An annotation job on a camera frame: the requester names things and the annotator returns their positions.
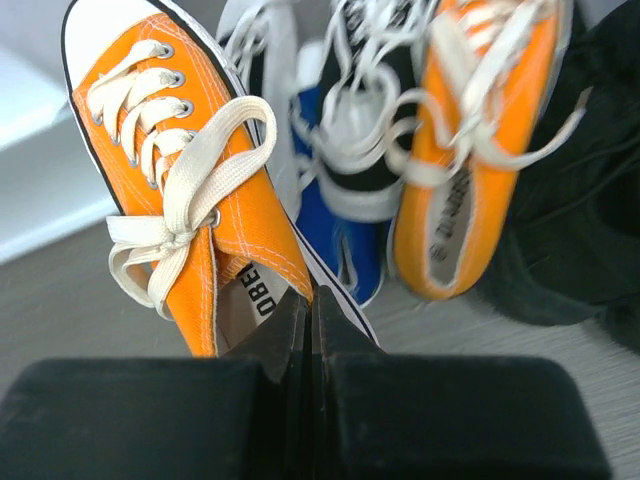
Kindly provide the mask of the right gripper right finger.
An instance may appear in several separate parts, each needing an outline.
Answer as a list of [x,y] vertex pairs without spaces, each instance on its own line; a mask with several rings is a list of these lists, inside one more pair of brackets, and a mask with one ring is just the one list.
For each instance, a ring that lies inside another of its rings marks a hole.
[[383,350],[346,316],[328,286],[314,290],[311,315],[312,354],[383,354]]

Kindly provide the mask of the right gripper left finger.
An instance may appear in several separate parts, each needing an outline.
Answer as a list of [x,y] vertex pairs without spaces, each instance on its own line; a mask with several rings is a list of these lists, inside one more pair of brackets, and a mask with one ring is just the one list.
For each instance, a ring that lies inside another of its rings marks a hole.
[[256,359],[272,383],[282,383],[294,355],[303,351],[307,315],[307,300],[287,289],[272,315],[223,357]]

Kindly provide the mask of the orange sneaker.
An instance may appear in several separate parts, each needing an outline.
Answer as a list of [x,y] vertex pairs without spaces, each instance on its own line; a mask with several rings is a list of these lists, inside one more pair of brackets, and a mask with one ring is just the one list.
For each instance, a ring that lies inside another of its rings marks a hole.
[[281,205],[270,174],[277,120],[237,63],[172,1],[74,1],[65,80],[88,153],[118,207],[109,270],[140,305],[216,356],[274,316],[286,293],[327,287],[371,325]]
[[470,289],[501,236],[519,173],[558,150],[586,111],[581,93],[542,146],[529,146],[569,45],[570,1],[439,1],[425,70],[390,120],[387,164],[404,184],[392,228],[400,279],[428,300]]

